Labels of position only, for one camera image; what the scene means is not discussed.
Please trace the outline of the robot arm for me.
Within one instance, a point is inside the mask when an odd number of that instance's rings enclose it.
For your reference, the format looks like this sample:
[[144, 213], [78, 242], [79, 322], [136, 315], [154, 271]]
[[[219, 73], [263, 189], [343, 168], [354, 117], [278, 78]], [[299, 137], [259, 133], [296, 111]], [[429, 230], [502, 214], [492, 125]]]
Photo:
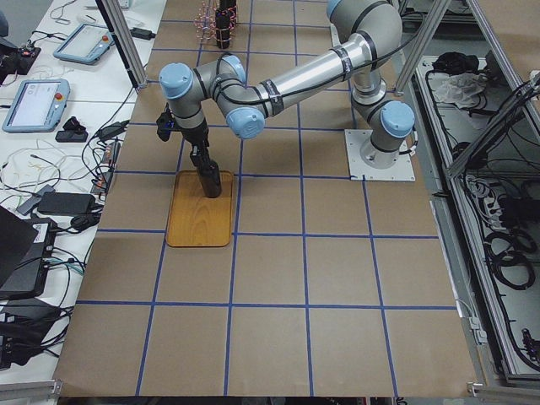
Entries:
[[399, 50], [402, 19], [388, 1], [331, 1], [327, 17], [337, 29], [339, 44], [309, 62], [255, 86], [234, 55], [191, 68], [170, 63], [159, 73], [167, 100], [157, 120], [157, 134], [166, 142], [180, 132], [195, 148], [196, 162], [208, 160], [208, 124], [202, 102], [213, 100], [231, 131], [241, 139], [262, 132], [265, 121], [335, 84], [353, 80], [351, 103], [370, 126], [362, 146], [364, 161], [375, 168], [393, 165], [412, 132], [411, 107], [386, 94], [379, 69]]

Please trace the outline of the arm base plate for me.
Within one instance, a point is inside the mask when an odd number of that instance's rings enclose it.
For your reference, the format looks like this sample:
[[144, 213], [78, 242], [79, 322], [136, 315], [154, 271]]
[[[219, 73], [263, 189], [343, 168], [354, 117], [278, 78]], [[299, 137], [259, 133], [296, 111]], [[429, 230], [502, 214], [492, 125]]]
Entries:
[[344, 131], [349, 178], [352, 181], [415, 181], [406, 142], [394, 152], [382, 152], [371, 143], [371, 130]]

